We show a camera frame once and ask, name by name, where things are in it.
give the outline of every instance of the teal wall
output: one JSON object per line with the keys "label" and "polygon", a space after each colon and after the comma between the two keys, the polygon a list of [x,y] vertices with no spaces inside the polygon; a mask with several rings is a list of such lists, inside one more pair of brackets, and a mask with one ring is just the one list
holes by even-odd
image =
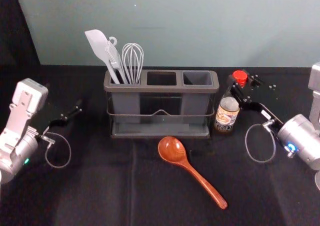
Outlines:
{"label": "teal wall", "polygon": [[103,65],[84,31],[144,49],[146,66],[310,67],[320,0],[19,0],[43,65]]}

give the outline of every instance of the spoon handle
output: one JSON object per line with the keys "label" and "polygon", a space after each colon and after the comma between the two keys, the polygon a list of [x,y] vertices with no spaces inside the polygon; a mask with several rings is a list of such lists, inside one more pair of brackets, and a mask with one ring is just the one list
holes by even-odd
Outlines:
{"label": "spoon handle", "polygon": [[204,189],[209,193],[211,198],[218,204],[221,209],[226,209],[228,204],[221,194],[204,178],[196,171],[189,162],[183,164],[184,168],[188,170],[198,182],[204,187]]}

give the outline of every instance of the black table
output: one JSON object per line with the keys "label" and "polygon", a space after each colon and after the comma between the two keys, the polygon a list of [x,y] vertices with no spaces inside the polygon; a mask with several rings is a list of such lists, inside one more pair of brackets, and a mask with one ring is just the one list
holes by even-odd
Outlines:
{"label": "black table", "polygon": [[[160,159],[158,139],[110,139],[103,89],[105,70],[99,66],[0,69],[1,130],[16,83],[23,78],[49,82],[48,100],[62,109],[72,107],[80,96],[89,99],[82,114],[66,128],[56,129],[72,147],[68,166],[51,169],[46,165],[46,146],[41,144],[22,172],[2,186],[2,226],[319,224],[320,192],[314,182],[315,171],[298,157],[287,158],[279,146],[271,163],[258,164],[248,157],[245,133],[250,125],[264,122],[260,115],[241,112],[229,135],[214,131],[212,139],[181,140],[191,164],[227,200],[228,209],[221,210],[191,175]],[[213,70],[220,82],[217,108],[234,68]],[[298,113],[309,115],[309,68],[248,71],[277,85],[281,99],[287,102],[281,119]],[[270,152],[270,141],[260,136],[255,141],[261,152]]]}

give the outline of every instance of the led light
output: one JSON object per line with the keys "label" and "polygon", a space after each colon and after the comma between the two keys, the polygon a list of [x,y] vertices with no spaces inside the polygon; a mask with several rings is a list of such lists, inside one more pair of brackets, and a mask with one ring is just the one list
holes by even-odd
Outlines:
{"label": "led light", "polygon": [[294,146],[292,143],[288,143],[288,148],[290,150],[292,150],[292,151],[296,151],[297,150],[296,146]]}

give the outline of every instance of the red cap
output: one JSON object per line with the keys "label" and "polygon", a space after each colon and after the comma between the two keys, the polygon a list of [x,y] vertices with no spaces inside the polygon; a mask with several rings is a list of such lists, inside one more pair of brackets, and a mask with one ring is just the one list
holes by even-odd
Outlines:
{"label": "red cap", "polygon": [[237,70],[233,72],[232,76],[242,88],[246,85],[248,79],[248,75],[246,74],[246,72]]}

